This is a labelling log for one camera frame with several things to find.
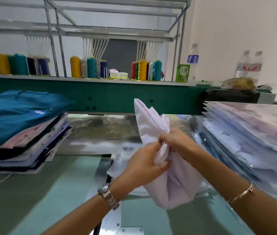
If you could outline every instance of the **green juice box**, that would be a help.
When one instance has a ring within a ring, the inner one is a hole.
[[[190,73],[190,64],[179,64],[176,73],[176,82],[187,83]]]

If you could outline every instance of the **yellow thread spool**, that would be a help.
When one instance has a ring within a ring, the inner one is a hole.
[[[77,56],[72,56],[70,58],[71,63],[71,74],[72,77],[75,78],[82,78],[82,72],[81,72],[81,61]]]
[[[8,56],[4,54],[0,54],[0,74],[11,74]]]
[[[138,63],[139,67],[139,74],[138,74],[138,80],[140,81],[146,81],[146,71],[147,71],[147,61],[145,59],[142,59]]]

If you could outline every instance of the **forearm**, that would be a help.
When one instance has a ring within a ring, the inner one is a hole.
[[[116,201],[122,200],[134,189],[129,186],[127,180],[128,177],[121,176],[112,181],[110,192]],[[47,229],[42,235],[90,234],[110,209],[102,195],[95,195]]]
[[[180,154],[188,154],[182,157],[187,158],[225,200],[237,197],[250,186],[250,182],[202,149],[186,149]],[[255,234],[277,234],[277,201],[271,196],[254,188],[231,206]]]

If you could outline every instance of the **hand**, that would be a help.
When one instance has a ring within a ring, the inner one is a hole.
[[[157,141],[140,148],[131,157],[123,173],[111,183],[110,191],[116,199],[120,200],[133,189],[152,182],[170,168],[170,161],[154,164],[156,152],[160,148],[161,144]]]
[[[187,161],[189,161],[189,157],[192,156],[192,153],[203,151],[197,143],[178,128],[173,128],[170,130],[170,133],[160,134],[158,139],[164,141],[170,147],[175,148],[180,156]]]

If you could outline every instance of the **wristwatch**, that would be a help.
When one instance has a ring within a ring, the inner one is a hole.
[[[119,203],[115,200],[109,188],[110,184],[103,185],[98,188],[97,192],[99,195],[102,195],[107,200],[108,204],[113,210],[116,210],[119,207]]]

